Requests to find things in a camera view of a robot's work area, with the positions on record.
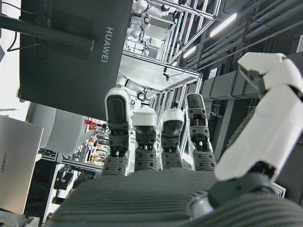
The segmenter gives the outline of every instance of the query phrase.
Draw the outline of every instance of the fluorescent light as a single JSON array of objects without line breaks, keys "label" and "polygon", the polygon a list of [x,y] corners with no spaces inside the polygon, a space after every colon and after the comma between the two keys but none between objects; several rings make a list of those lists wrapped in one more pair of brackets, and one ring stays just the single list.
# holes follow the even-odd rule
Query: fluorescent light
[{"label": "fluorescent light", "polygon": [[196,49],[196,46],[194,46],[193,48],[189,49],[189,51],[187,51],[184,55],[183,58],[188,57],[192,52],[194,52]]},{"label": "fluorescent light", "polygon": [[215,34],[221,32],[226,26],[228,26],[235,18],[237,17],[237,13],[231,15],[226,21],[216,27],[211,33],[210,37],[213,37]]}]

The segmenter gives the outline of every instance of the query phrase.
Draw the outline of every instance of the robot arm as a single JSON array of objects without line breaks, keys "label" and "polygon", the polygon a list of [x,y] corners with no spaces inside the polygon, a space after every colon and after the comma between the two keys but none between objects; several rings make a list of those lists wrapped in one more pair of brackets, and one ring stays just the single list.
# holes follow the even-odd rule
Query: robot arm
[{"label": "robot arm", "polygon": [[[172,0],[172,2],[178,4],[178,0]],[[133,10],[138,11],[140,13],[146,12],[147,14],[155,17],[162,17],[167,16],[169,13],[173,13],[176,8],[164,4],[160,8],[158,8],[155,7],[153,4],[149,5],[147,0],[134,0]]]},{"label": "robot arm", "polygon": [[120,84],[130,90],[133,90],[137,93],[137,98],[141,101],[141,103],[148,104],[148,100],[146,98],[146,95],[144,94],[144,87],[140,84],[137,84],[136,82],[127,79],[126,77],[121,75],[118,75],[117,77],[117,84]]},{"label": "robot arm", "polygon": [[220,181],[260,172],[275,181],[303,129],[303,80],[282,54],[247,53],[240,72],[258,89],[254,115],[215,169]]},{"label": "robot arm", "polygon": [[149,29],[151,18],[149,16],[143,17],[143,20],[141,22],[141,25],[137,27],[136,29],[127,29],[127,34],[131,35],[133,38],[138,38],[141,34],[144,33],[147,29]]}]

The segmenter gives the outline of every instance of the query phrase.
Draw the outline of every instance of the black monitor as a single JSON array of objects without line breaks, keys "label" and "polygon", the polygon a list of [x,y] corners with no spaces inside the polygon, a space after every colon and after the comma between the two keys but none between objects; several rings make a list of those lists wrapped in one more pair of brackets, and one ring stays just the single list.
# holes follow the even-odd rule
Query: black monitor
[{"label": "black monitor", "polygon": [[132,0],[22,1],[21,20],[93,39],[93,50],[21,34],[22,99],[105,120],[104,98],[116,84]]}]

